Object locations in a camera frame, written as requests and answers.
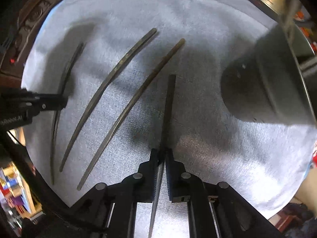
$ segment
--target fabric surface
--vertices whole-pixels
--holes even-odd
[[[220,95],[222,70],[275,23],[248,0],[64,0],[46,19],[25,65],[22,86],[56,93],[79,44],[85,48],[66,87],[57,134],[55,185],[69,205],[98,182],[120,182],[158,148],[169,74],[176,74],[169,145],[175,160],[203,181],[228,182],[266,218],[293,197],[310,162],[316,130],[246,123],[230,115]],[[58,171],[89,100],[111,69],[151,28],[155,36],[106,89]],[[76,187],[107,132],[163,56],[185,46],[151,83],[88,177]],[[52,112],[25,127],[34,165],[50,184]],[[135,237],[147,237],[151,204],[139,203]],[[153,237],[189,237],[185,203],[168,201],[166,176]]]

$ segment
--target screw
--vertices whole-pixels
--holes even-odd
[[[134,179],[141,179],[143,177],[143,174],[141,174],[141,173],[135,173],[134,175],[133,175],[133,178]]]
[[[191,174],[188,172],[184,172],[180,175],[183,179],[189,179],[191,177]]]
[[[225,181],[221,181],[220,183],[218,183],[219,187],[222,189],[226,189],[229,187],[229,184]]]
[[[100,183],[98,183],[98,184],[96,184],[96,186],[95,186],[95,188],[97,189],[97,190],[103,190],[104,188],[106,187],[106,184],[105,183],[103,183],[103,182],[100,182]]]

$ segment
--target metal container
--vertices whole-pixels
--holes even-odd
[[[279,25],[224,70],[221,94],[242,121],[316,125],[297,59]]]

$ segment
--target silver screw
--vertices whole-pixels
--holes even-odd
[[[219,183],[219,187],[222,188],[222,189],[226,189],[226,188],[229,187],[229,184],[227,182],[225,182],[225,181],[221,181]]]
[[[188,172],[184,172],[180,175],[183,179],[189,179],[191,177],[191,174]]]
[[[141,179],[143,177],[143,174],[141,174],[141,173],[135,173],[134,175],[133,175],[133,178],[134,179]]]
[[[96,186],[95,186],[95,188],[97,189],[97,190],[103,190],[104,188],[106,187],[106,184],[105,183],[103,183],[103,182],[100,182],[100,183],[98,183],[98,184],[96,184]]]

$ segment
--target white cloth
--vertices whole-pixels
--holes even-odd
[[[248,0],[64,0],[49,14],[25,65],[22,86],[56,93],[79,42],[57,134],[55,185],[69,205],[98,182],[114,184],[137,171],[160,140],[167,77],[176,74],[169,144],[174,157],[203,181],[227,181],[266,218],[293,197],[311,160],[316,130],[306,126],[245,123],[226,109],[222,70],[274,22]],[[111,69],[151,28],[159,34],[106,89],[66,162],[58,167],[89,100]],[[134,106],[83,189],[76,187],[92,156],[133,94],[181,38],[186,44]],[[50,184],[52,113],[25,127],[34,165]],[[135,237],[147,237],[151,204],[139,203]],[[168,201],[166,176],[153,237],[188,237],[186,204]]]

